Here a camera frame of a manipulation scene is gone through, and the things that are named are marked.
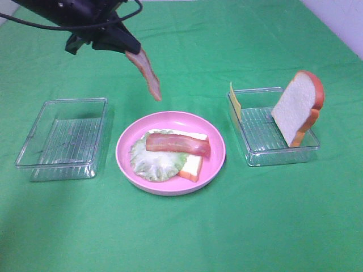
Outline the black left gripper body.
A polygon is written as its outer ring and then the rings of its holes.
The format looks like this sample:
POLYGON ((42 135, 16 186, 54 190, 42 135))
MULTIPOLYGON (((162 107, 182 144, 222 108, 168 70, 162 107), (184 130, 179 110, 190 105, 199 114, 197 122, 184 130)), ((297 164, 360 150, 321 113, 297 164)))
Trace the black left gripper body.
POLYGON ((65 50, 75 55, 83 44, 92 43, 101 27, 91 25, 108 23, 119 18, 116 9, 123 1, 16 1, 60 27, 78 27, 71 30, 65 50))

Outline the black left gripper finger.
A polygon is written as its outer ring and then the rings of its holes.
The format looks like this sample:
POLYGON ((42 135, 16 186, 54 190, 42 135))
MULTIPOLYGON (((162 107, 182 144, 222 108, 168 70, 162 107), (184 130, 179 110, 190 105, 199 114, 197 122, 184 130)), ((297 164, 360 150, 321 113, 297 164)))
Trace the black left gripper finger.
POLYGON ((92 40, 92 48, 94 50, 138 54, 141 50, 141 43, 128 31, 123 23, 116 23, 97 30, 92 40))

